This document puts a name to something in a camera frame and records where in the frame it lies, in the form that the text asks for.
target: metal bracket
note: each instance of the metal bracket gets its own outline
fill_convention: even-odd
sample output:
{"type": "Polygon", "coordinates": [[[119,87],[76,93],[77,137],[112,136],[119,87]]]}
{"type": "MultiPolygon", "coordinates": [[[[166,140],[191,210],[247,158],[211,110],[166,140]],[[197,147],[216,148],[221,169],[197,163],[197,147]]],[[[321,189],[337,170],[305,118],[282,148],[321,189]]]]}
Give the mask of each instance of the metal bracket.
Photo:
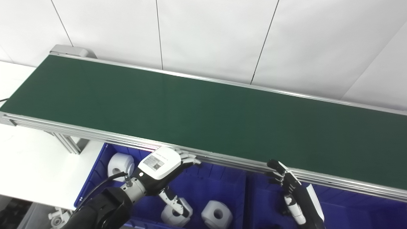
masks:
{"type": "Polygon", "coordinates": [[[91,50],[73,47],[73,46],[69,46],[69,45],[61,45],[61,44],[55,45],[51,49],[50,54],[51,55],[69,54],[69,55],[74,55],[74,56],[89,57],[89,58],[97,59],[95,53],[91,50]]]}
{"type": "Polygon", "coordinates": [[[55,132],[51,132],[51,134],[54,135],[71,154],[81,154],[89,141],[86,139],[80,139],[78,143],[76,143],[71,136],[55,132]]]}
{"type": "Polygon", "coordinates": [[[5,124],[5,125],[9,125],[9,126],[17,125],[13,120],[8,118],[4,112],[0,112],[0,124],[5,124]]]}

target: label sticker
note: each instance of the label sticker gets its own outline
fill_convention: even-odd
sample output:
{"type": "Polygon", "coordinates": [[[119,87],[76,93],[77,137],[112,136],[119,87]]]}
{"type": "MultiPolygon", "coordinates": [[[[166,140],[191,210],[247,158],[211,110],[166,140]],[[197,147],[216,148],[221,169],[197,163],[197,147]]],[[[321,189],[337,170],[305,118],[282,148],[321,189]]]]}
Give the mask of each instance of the label sticker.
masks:
{"type": "Polygon", "coordinates": [[[144,161],[144,164],[146,164],[152,170],[157,171],[161,166],[164,165],[164,162],[160,161],[154,156],[150,156],[144,161]]]}

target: white wall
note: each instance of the white wall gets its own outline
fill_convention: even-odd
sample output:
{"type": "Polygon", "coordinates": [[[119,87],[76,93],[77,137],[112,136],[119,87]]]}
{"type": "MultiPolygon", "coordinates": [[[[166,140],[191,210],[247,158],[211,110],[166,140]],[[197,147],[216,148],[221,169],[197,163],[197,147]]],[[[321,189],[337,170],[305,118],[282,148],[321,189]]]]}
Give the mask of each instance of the white wall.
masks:
{"type": "Polygon", "coordinates": [[[405,0],[1,1],[0,61],[38,66],[66,44],[100,59],[406,110],[406,12],[405,0]]]}

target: robotic hand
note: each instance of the robotic hand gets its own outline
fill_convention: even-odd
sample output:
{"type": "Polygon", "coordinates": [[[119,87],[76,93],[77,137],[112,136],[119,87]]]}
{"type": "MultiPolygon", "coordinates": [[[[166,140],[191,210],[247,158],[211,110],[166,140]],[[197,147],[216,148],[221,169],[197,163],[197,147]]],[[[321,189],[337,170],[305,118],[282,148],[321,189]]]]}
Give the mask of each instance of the robotic hand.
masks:
{"type": "Polygon", "coordinates": [[[302,186],[290,169],[281,162],[270,160],[267,166],[277,172],[266,172],[272,177],[270,183],[280,184],[284,189],[284,200],[301,229],[325,229],[324,213],[311,184],[302,186]]]}
{"type": "Polygon", "coordinates": [[[144,196],[159,195],[181,215],[188,215],[183,202],[168,184],[185,168],[201,162],[193,154],[160,147],[144,158],[121,187],[107,187],[76,209],[62,229],[118,229],[131,215],[133,204],[144,196]]]}

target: aluminum frame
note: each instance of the aluminum frame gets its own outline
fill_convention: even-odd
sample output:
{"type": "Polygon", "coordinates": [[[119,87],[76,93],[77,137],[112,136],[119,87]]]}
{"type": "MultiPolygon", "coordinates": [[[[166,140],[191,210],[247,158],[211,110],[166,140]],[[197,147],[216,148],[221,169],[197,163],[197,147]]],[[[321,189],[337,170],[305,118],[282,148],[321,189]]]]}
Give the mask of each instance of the aluminum frame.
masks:
{"type": "MultiPolygon", "coordinates": [[[[94,141],[117,144],[126,147],[146,150],[149,152],[152,152],[161,146],[179,148],[181,150],[185,150],[197,155],[198,159],[204,162],[244,169],[252,172],[263,173],[270,170],[270,168],[266,166],[265,162],[243,159],[235,156],[228,156],[215,152],[198,150],[180,145],[128,136],[124,134],[117,134],[92,128],[70,125],[66,123],[26,117],[17,114],[4,114],[2,118],[12,120],[13,123],[19,126],[44,130],[47,132],[57,132],[94,141]]],[[[290,169],[301,181],[304,182],[407,202],[407,190],[387,187],[383,185],[376,185],[368,182],[357,181],[296,168],[290,169]]]]}

